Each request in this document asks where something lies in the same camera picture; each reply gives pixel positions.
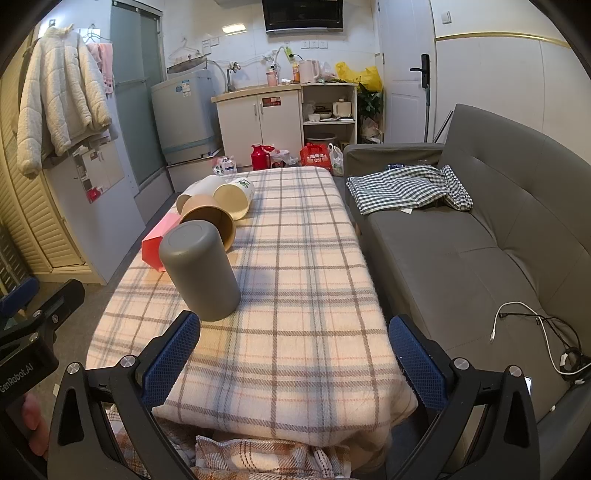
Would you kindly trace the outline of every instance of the louvered cabinet door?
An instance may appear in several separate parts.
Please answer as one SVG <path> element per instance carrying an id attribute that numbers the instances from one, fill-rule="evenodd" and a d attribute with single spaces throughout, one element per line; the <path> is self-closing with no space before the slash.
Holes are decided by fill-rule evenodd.
<path id="1" fill-rule="evenodd" d="M 17 167 L 18 81 L 22 55 L 16 53 L 0 79 L 0 219 L 33 273 L 85 262 L 79 254 L 42 175 L 26 179 Z"/>

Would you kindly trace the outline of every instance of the white paper cup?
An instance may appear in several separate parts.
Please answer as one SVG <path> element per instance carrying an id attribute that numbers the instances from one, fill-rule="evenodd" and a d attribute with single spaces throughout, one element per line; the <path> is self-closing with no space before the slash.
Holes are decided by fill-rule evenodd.
<path id="1" fill-rule="evenodd" d="M 187 203 L 189 198 L 195 195 L 209 195 L 213 197 L 214 192 L 221 186 L 225 185 L 226 182 L 217 175 L 210 175 L 205 177 L 203 180 L 199 180 L 197 183 L 193 183 L 187 190 L 185 190 L 177 198 L 177 212 L 178 214 L 183 213 L 184 204 Z"/>
<path id="2" fill-rule="evenodd" d="M 237 179 L 217 188 L 213 198 L 234 220 L 244 218 L 255 196 L 255 187 L 248 179 Z"/>

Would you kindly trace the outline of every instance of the washing machine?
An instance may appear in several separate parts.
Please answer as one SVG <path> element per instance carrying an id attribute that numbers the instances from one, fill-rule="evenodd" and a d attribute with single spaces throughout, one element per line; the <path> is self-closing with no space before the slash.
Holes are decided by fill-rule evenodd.
<path id="1" fill-rule="evenodd" d="M 169 165 L 211 157 L 220 148 L 217 109 L 209 70 L 169 75 L 152 87 L 152 105 L 162 152 Z"/>

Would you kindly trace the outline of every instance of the wall shelf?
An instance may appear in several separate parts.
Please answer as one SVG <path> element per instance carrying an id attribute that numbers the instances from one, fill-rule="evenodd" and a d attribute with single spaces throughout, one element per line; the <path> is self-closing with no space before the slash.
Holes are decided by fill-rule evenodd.
<path id="1" fill-rule="evenodd" d="M 306 127 L 307 125 L 318 125 L 318 126 L 322 126 L 322 125 L 352 125 L 355 123 L 355 119 L 353 118 L 348 118 L 345 120 L 334 120 L 332 122 L 304 122 L 304 126 Z"/>
<path id="2" fill-rule="evenodd" d="M 341 120 L 332 120 L 330 122 L 310 122 L 304 115 L 302 117 L 302 134 L 304 142 L 306 132 L 304 127 L 314 125 L 318 129 L 307 129 L 309 134 L 319 132 L 323 128 L 326 133 L 335 135 L 341 145 L 355 145 L 357 143 L 357 84 L 356 83 L 303 83 L 301 85 L 302 107 L 313 102 L 315 105 L 324 105 L 332 110 L 333 102 L 338 102 L 340 98 L 351 102 L 353 118 Z"/>

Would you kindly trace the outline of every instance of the light switch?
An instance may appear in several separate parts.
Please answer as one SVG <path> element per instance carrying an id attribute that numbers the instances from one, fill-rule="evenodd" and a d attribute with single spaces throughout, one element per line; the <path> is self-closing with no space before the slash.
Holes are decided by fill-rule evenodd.
<path id="1" fill-rule="evenodd" d="M 444 12 L 441 14 L 441 21 L 443 22 L 444 25 L 447 25 L 448 23 L 452 23 L 452 14 L 449 10 L 447 12 Z"/>

